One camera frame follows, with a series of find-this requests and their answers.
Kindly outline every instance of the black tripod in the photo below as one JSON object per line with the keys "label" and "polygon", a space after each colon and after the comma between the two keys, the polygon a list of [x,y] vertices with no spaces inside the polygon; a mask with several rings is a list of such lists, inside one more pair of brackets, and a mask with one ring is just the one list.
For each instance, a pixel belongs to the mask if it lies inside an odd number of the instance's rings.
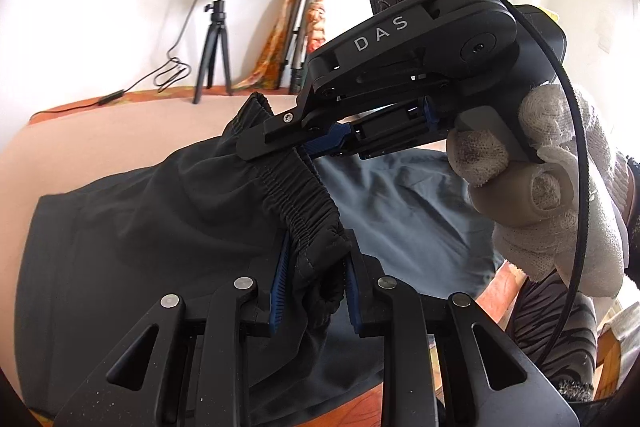
{"label": "black tripod", "polygon": [[207,39],[204,42],[200,68],[198,69],[198,81],[196,91],[193,95],[193,103],[198,103],[202,97],[202,86],[204,75],[207,74],[207,89],[213,85],[213,72],[216,67],[216,51],[218,49],[218,38],[222,44],[222,65],[225,70],[226,93],[231,94],[231,73],[229,68],[229,48],[226,36],[226,12],[225,1],[217,0],[213,4],[207,4],[205,12],[211,11],[211,24],[207,31]]}

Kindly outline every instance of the knitted glove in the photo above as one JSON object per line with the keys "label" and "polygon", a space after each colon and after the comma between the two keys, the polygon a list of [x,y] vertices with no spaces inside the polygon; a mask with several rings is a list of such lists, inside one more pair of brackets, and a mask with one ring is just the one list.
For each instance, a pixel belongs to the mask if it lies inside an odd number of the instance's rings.
{"label": "knitted glove", "polygon": [[[576,96],[590,156],[591,195],[579,289],[588,296],[615,296],[628,256],[621,216],[629,183],[626,158],[610,143],[593,104],[578,90]],[[561,86],[532,90],[520,105],[519,118],[546,162],[543,166],[510,162],[505,147],[489,131],[452,130],[447,137],[449,163],[470,184],[476,209],[496,221],[496,250],[534,281],[556,268],[568,285],[577,231],[578,168],[574,127]],[[569,188],[568,198],[563,187]]]}

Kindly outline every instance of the hand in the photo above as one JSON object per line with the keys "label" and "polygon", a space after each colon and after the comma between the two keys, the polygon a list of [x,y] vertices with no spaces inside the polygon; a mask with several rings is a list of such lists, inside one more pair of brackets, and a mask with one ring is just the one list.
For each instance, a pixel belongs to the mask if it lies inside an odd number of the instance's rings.
{"label": "hand", "polygon": [[[628,238],[626,158],[610,143],[587,97],[576,90],[590,155],[589,235],[579,289],[588,296],[617,295]],[[511,162],[489,131],[447,137],[452,169],[470,185],[472,203],[495,221],[494,247],[532,280],[554,268],[568,285],[575,255],[578,168],[575,134],[561,86],[532,90],[522,101],[520,125],[542,165]]]}

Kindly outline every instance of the tripod leg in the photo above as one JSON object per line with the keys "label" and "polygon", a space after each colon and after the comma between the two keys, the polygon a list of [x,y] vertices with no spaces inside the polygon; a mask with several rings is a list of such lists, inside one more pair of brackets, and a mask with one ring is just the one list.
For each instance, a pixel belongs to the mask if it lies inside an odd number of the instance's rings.
{"label": "tripod leg", "polygon": [[222,39],[222,65],[225,68],[225,86],[226,93],[231,94],[231,68],[229,67],[229,47],[226,38],[226,26],[223,24],[220,28],[220,38]]}
{"label": "tripod leg", "polygon": [[211,49],[211,56],[209,58],[209,69],[207,70],[207,89],[211,89],[213,86],[213,73],[216,69],[216,52],[218,50],[218,38],[220,36],[220,26],[216,24],[215,29],[213,30],[213,47]]}
{"label": "tripod leg", "polygon": [[196,89],[193,94],[193,103],[198,103],[202,97],[204,74],[207,72],[207,68],[209,67],[212,48],[215,45],[215,40],[213,39],[215,29],[215,25],[212,24],[207,30],[207,39],[204,41],[204,48],[202,49],[202,58],[200,59],[200,67],[198,68],[198,80],[196,81]]}

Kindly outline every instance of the gray cloth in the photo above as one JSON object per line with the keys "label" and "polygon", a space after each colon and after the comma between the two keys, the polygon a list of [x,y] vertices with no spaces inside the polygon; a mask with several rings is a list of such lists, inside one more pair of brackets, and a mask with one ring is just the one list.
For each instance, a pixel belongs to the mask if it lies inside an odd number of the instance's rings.
{"label": "gray cloth", "polygon": [[409,149],[315,164],[362,253],[380,259],[385,273],[418,292],[477,297],[502,264],[492,247],[493,222],[474,210],[467,183],[445,153]]}

